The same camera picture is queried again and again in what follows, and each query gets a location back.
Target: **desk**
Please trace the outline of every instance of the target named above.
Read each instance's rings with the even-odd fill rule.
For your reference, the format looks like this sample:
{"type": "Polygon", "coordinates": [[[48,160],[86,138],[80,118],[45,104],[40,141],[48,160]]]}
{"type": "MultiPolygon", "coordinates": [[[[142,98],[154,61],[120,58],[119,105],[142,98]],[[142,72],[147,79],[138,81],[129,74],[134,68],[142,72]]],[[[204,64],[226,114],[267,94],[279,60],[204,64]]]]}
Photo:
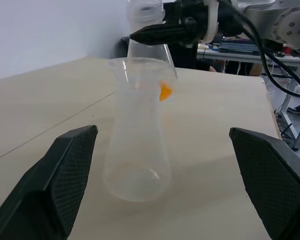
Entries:
{"type": "Polygon", "coordinates": [[[278,137],[262,79],[189,69],[177,69],[177,73],[174,96],[160,103],[172,184],[162,198],[149,203],[117,199],[102,181],[116,112],[114,77],[106,60],[87,57],[27,73],[31,77],[23,74],[0,82],[6,98],[17,86],[20,93],[15,105],[13,101],[5,104],[22,113],[29,111],[24,119],[16,111],[9,119],[8,113],[0,115],[0,154],[6,151],[0,157],[0,205],[57,136],[95,124],[99,133],[89,180],[69,240],[269,240],[245,191],[228,137],[231,127],[278,137]],[[48,87],[36,81],[42,75],[60,82],[48,87]],[[33,89],[39,90],[30,97],[27,92],[33,89]],[[32,121],[38,119],[29,116],[40,111],[44,111],[40,117],[45,125],[37,129],[32,121]],[[32,127],[28,130],[22,120],[32,127]],[[18,142],[9,141],[6,124],[18,128],[13,136],[18,142]]]}
{"type": "MultiPolygon", "coordinates": [[[[219,52],[211,49],[198,49],[197,56],[205,59],[226,60],[244,63],[261,64],[261,58],[258,55],[233,53],[233,52],[219,52]]],[[[284,57],[277,57],[281,62],[290,67],[296,67],[295,74],[300,75],[300,57],[293,57],[290,55],[284,57]]]]}

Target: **orange object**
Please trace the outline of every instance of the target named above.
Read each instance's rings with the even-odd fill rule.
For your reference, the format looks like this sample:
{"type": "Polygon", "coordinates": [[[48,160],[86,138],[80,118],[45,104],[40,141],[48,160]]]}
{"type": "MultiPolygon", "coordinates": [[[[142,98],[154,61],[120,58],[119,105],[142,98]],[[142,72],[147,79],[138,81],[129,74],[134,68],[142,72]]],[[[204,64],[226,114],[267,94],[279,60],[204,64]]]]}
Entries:
{"type": "Polygon", "coordinates": [[[172,95],[172,89],[165,82],[161,83],[160,102],[167,100],[172,95]]]}

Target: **plastic bottle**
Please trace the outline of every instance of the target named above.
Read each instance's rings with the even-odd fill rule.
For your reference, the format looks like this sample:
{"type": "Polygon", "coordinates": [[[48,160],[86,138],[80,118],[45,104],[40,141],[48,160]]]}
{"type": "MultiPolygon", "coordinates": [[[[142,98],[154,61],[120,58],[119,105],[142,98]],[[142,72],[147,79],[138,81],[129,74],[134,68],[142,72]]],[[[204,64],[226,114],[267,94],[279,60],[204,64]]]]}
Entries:
{"type": "Polygon", "coordinates": [[[113,59],[110,66],[116,77],[117,115],[103,179],[118,198],[152,201],[171,180],[158,107],[159,83],[174,78],[174,72],[166,62],[153,58],[113,59]]]}
{"type": "MultiPolygon", "coordinates": [[[[126,16],[133,33],[146,26],[163,23],[165,14],[162,0],[128,0],[127,2],[126,16]]],[[[175,74],[174,79],[178,78],[170,50],[166,44],[148,46],[130,39],[127,56],[162,60],[170,65],[170,69],[175,74]]],[[[172,88],[173,83],[172,81],[165,84],[172,88]]]]}

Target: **metal frame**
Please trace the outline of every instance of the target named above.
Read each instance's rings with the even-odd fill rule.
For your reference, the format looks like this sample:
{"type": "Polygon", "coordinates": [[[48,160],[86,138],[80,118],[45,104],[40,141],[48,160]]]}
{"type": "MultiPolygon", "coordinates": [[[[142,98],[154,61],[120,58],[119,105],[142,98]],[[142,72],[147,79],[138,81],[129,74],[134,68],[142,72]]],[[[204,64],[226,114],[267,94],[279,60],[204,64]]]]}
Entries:
{"type": "MultiPolygon", "coordinates": [[[[300,66],[297,68],[296,72],[300,73],[300,66]]],[[[298,83],[296,81],[293,81],[293,83],[290,84],[288,89],[290,91],[294,91],[294,89],[297,85],[298,85],[298,83]]],[[[285,124],[287,124],[287,126],[289,126],[291,124],[291,120],[287,114],[287,108],[288,108],[291,98],[292,98],[291,95],[287,94],[285,96],[284,104],[282,105],[282,108],[279,112],[280,116],[282,117],[282,120],[284,121],[285,124]]],[[[288,131],[291,133],[291,135],[293,137],[291,147],[293,149],[297,149],[297,150],[300,149],[300,132],[298,133],[293,125],[290,126],[288,131]]]]}
{"type": "MultiPolygon", "coordinates": [[[[217,52],[217,51],[211,51],[211,50],[202,50],[198,49],[198,56],[203,57],[205,59],[215,59],[215,60],[227,60],[227,61],[236,61],[236,62],[246,62],[246,63],[262,63],[260,56],[257,55],[251,55],[251,54],[240,54],[240,53],[227,53],[227,52],[217,52]]],[[[285,58],[285,57],[278,57],[278,59],[286,64],[287,66],[296,67],[295,73],[299,76],[300,75],[300,58],[285,58]]],[[[294,91],[295,87],[297,86],[297,82],[293,81],[289,85],[289,90],[294,91]]],[[[280,116],[282,117],[284,123],[289,126],[292,122],[287,114],[287,108],[289,105],[289,102],[291,100],[291,95],[286,95],[284,99],[284,104],[282,105],[282,108],[279,112],[280,116]]],[[[300,149],[300,132],[298,133],[296,128],[291,125],[291,127],[288,129],[288,132],[293,137],[293,140],[287,140],[286,142],[291,146],[293,149],[300,149]]]]}

